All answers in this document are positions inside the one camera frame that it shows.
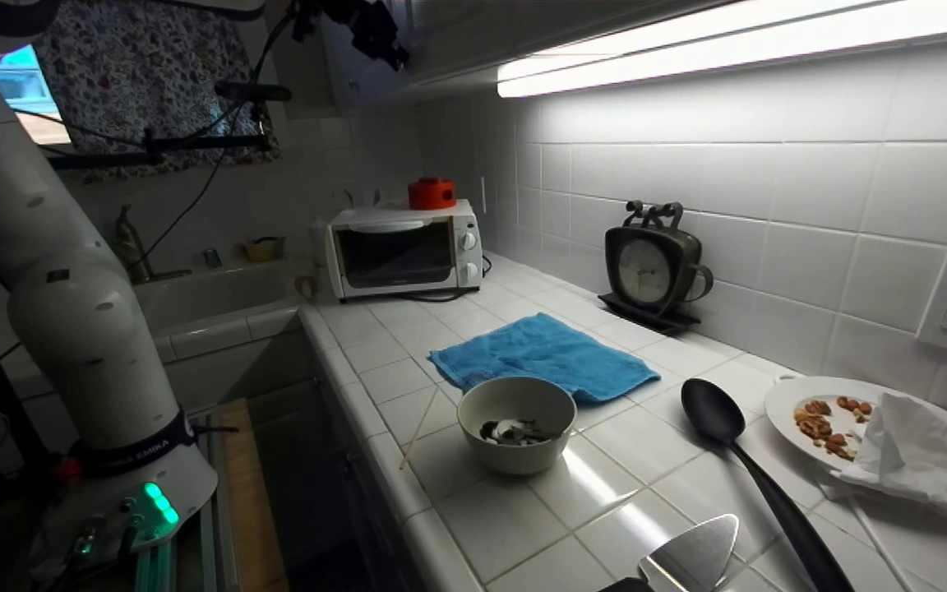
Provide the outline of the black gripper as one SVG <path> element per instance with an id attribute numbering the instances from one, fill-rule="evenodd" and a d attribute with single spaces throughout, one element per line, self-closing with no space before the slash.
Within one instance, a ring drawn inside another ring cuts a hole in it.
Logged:
<path id="1" fill-rule="evenodd" d="M 317 21 L 326 18 L 351 34 L 351 48 L 392 69 L 411 62 L 409 48 L 397 38 L 397 22 L 386 0 L 294 0 L 294 41 L 317 34 Z"/>

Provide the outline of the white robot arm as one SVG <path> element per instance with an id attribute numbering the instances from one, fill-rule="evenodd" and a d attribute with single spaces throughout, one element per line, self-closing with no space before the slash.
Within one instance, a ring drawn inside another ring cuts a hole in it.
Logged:
<path id="1" fill-rule="evenodd" d="M 63 0 L 0 0 L 0 56 L 47 34 Z M 168 543 L 218 495 L 168 381 L 138 294 L 48 157 L 0 96 L 0 286 L 20 345 L 75 425 L 80 488 L 47 515 L 41 584 L 53 592 L 124 552 Z"/>

